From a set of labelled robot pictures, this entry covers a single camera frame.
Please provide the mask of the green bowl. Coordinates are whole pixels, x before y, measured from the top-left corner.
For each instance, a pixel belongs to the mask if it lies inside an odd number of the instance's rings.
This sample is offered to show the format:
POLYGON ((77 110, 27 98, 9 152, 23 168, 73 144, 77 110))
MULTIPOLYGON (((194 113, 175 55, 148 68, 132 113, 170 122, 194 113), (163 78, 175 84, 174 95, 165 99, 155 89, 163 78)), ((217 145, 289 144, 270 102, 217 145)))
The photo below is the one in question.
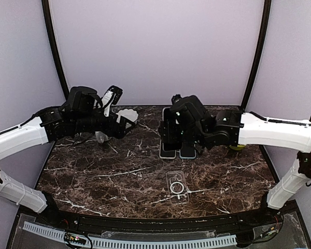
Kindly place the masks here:
POLYGON ((246 145, 229 146, 229 148, 230 148, 231 150, 234 150, 234 151, 241 151, 241 150, 243 150, 245 147, 246 147, 246 145))

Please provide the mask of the black frame post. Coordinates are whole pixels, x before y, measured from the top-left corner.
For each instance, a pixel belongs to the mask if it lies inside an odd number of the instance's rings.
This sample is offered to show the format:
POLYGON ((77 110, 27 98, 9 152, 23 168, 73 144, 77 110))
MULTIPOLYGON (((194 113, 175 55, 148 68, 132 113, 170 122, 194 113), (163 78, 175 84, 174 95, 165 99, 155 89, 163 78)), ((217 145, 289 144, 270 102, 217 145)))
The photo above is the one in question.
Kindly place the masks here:
POLYGON ((68 95, 69 95, 69 88, 68 88, 68 84, 67 84, 67 81, 65 78, 61 58, 59 55, 58 46, 56 43, 56 37, 55 37, 52 15, 51 15, 51 10, 50 10, 50 1, 49 0, 42 0, 41 5, 42 5, 42 9, 43 9, 43 16, 44 16, 48 41, 49 41, 49 45, 50 45, 50 49, 51 49, 52 58, 54 61, 56 73, 57 73, 58 78, 59 78, 59 83, 60 83, 63 95, 64 95, 65 99, 67 99, 68 95))
POLYGON ((256 80, 256 76, 257 76, 257 72, 259 69, 262 52, 264 48, 265 38, 267 34, 268 22, 269 22, 270 13, 271 13, 271 6, 272 6, 271 0, 264 1, 256 50, 255 50, 255 54, 253 57, 253 62, 252 62, 250 74, 249 74, 248 81, 247 81, 247 86, 246 86, 244 96, 243 96, 243 99, 240 105, 240 108, 242 110, 245 110, 247 108, 248 102, 252 94, 253 86, 255 84, 255 80, 256 80))

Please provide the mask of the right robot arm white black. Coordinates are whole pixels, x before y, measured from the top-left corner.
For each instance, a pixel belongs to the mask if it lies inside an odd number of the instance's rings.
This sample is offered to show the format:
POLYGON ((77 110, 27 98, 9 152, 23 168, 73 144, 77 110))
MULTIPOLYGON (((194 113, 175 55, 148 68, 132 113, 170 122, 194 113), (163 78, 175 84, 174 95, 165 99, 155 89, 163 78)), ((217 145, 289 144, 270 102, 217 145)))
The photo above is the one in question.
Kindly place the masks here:
POLYGON ((289 171, 266 195, 254 214, 259 225, 274 217, 284 204, 311 180, 311 117, 288 120, 263 117, 255 112, 221 110, 211 115, 197 96, 172 97, 169 115, 160 121, 164 150, 179 150, 184 143, 202 148, 215 146, 267 145, 297 150, 289 171))

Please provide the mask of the right black frame post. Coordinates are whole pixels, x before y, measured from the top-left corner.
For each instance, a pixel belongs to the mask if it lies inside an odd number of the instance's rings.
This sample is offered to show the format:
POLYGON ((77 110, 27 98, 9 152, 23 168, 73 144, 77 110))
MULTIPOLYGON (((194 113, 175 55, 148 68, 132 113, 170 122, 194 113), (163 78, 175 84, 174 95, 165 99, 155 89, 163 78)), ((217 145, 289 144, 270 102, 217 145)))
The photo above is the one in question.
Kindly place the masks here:
POLYGON ((247 81, 247 86, 246 86, 244 96, 243 96, 243 99, 240 105, 240 108, 242 110, 245 110, 247 108, 248 102, 252 94, 253 86, 255 84, 255 80, 256 80, 256 76, 257 76, 257 72, 259 69, 262 52, 264 48, 265 38, 267 34, 268 22, 269 22, 270 13, 271 13, 271 6, 272 6, 271 0, 264 1, 256 50, 255 50, 255 54, 253 57, 253 62, 252 62, 250 74, 249 74, 248 81, 247 81))

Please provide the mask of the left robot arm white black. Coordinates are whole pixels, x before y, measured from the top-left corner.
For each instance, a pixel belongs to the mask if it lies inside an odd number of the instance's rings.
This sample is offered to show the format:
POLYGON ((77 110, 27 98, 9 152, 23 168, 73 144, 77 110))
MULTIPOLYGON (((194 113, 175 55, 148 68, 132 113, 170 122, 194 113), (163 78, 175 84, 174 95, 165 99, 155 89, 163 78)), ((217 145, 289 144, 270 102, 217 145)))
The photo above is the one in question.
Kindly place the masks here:
MULTIPOLYGON (((63 105, 44 108, 27 121, 0 132, 0 161, 25 149, 79 133, 125 137, 137 125, 138 112, 133 109, 111 111, 122 94, 122 89, 116 86, 109 87, 103 96, 90 87, 72 87, 63 105)), ((50 194, 25 186, 1 169, 0 196, 42 213, 51 226, 59 226, 63 221, 50 194)))

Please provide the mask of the floral white mug yellow inside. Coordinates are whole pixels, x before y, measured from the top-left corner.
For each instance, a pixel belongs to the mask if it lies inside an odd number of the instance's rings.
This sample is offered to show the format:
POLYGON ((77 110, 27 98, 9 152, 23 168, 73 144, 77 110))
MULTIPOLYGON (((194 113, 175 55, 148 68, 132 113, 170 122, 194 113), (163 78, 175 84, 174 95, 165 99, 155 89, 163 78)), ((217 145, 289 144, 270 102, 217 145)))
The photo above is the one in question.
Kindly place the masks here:
POLYGON ((101 131, 95 132, 95 138, 99 144, 104 144, 105 142, 108 142, 111 139, 110 136, 104 134, 101 131))

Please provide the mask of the white scalloped bowl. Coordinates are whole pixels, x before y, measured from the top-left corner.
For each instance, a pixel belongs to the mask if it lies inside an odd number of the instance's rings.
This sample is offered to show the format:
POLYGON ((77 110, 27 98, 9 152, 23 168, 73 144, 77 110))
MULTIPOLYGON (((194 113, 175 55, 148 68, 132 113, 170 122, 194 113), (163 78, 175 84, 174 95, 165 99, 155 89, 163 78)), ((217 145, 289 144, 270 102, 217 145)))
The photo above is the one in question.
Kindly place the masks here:
POLYGON ((135 124, 137 124, 137 122, 138 122, 139 114, 134 109, 122 109, 122 110, 119 110, 116 114, 118 115, 117 123, 120 122, 120 119, 122 117, 128 119, 131 122, 134 122, 135 124))

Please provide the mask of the transparent clear phone case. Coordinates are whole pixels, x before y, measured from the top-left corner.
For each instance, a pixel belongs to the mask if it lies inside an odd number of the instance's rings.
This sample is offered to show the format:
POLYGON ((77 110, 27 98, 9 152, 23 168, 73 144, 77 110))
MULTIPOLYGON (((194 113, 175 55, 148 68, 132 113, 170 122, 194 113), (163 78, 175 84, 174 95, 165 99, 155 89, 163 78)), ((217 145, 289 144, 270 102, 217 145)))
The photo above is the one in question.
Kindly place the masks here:
POLYGON ((167 172, 166 181, 171 204, 179 205, 189 202, 189 193, 183 171, 167 172))

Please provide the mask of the left black frame post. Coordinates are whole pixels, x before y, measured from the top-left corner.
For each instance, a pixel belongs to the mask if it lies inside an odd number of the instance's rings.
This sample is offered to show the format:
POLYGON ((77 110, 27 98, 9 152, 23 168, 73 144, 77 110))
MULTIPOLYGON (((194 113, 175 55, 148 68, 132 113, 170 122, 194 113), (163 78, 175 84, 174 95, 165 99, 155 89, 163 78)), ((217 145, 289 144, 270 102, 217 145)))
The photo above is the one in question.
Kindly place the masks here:
POLYGON ((52 15, 51 15, 51 10, 50 10, 50 1, 49 0, 42 0, 41 5, 42 5, 42 9, 43 9, 43 16, 44 16, 48 41, 49 41, 49 45, 50 45, 50 49, 51 49, 52 58, 54 61, 56 73, 57 73, 58 78, 59 78, 59 83, 60 83, 63 95, 64 95, 65 99, 67 99, 68 95, 69 95, 69 88, 68 88, 68 84, 67 84, 67 81, 65 78, 61 58, 59 55, 58 46, 56 43, 56 37, 55 37, 52 15))

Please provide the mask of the white phone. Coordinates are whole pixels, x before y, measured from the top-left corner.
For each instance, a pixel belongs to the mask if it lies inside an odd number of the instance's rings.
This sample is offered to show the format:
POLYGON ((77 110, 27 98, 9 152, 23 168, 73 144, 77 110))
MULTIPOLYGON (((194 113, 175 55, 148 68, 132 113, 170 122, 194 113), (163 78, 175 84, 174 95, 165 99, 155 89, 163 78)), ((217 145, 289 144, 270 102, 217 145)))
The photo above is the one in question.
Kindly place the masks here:
POLYGON ((174 123, 176 125, 178 124, 177 119, 176 119, 176 114, 172 113, 170 111, 169 107, 163 108, 163 110, 162 110, 162 120, 164 122, 169 121, 169 122, 172 122, 172 123, 174 123))

